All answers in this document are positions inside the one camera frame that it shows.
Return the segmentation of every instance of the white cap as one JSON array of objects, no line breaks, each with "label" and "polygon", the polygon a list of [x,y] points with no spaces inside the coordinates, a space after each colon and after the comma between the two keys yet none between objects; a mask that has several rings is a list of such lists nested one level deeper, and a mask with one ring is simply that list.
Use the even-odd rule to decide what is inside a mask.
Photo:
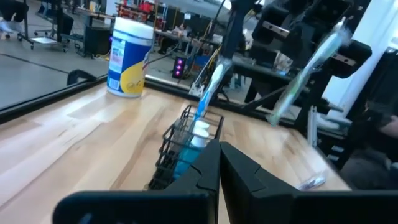
[{"label": "white cap", "polygon": [[201,128],[196,128],[193,130],[193,138],[191,140],[191,145],[195,147],[206,147],[206,139],[209,137],[209,133]]},{"label": "white cap", "polygon": [[204,121],[196,121],[193,129],[199,128],[207,131],[210,127],[210,124],[204,122]]}]

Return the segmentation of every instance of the concrete floor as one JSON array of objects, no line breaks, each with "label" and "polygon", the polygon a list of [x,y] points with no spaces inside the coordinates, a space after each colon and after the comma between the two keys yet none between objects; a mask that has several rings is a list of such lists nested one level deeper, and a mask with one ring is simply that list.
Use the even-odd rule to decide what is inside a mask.
[{"label": "concrete floor", "polygon": [[[40,2],[28,0],[28,35],[35,37],[35,30],[50,29],[51,23],[36,16]],[[82,34],[84,17],[73,15],[75,23],[73,33]],[[95,21],[95,26],[105,26]],[[150,60],[160,57],[153,53]],[[149,65],[147,73],[168,81],[178,80],[171,77],[170,71],[174,61],[171,57],[156,61]],[[75,53],[73,44],[64,53],[59,45],[35,44],[34,50],[30,44],[17,41],[16,34],[10,39],[0,40],[0,108],[11,106],[31,98],[57,91],[67,86],[67,73],[72,70],[84,70],[93,75],[104,75],[108,72],[108,62],[83,58]],[[189,85],[192,79],[182,80]],[[241,90],[228,90],[228,95],[234,100],[243,100],[250,81]]]}]

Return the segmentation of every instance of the wooden tabletop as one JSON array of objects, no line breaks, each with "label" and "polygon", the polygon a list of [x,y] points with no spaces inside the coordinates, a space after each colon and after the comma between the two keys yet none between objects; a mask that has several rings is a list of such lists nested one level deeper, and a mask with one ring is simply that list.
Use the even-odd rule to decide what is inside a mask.
[{"label": "wooden tabletop", "polygon": [[[50,223],[64,196],[80,190],[142,190],[155,171],[163,132],[190,102],[145,89],[141,98],[100,85],[0,126],[1,223]],[[297,186],[328,172],[320,190],[349,190],[296,133],[221,111],[221,140]],[[220,197],[220,221],[229,223]]]}]

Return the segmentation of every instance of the disinfecting wipes container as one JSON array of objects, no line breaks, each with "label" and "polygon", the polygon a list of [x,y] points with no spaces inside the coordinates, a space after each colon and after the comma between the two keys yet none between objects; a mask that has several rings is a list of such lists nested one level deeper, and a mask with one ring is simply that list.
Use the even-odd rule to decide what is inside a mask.
[{"label": "disinfecting wipes container", "polygon": [[107,82],[110,93],[125,97],[142,95],[153,36],[154,29],[151,26],[116,18]]}]

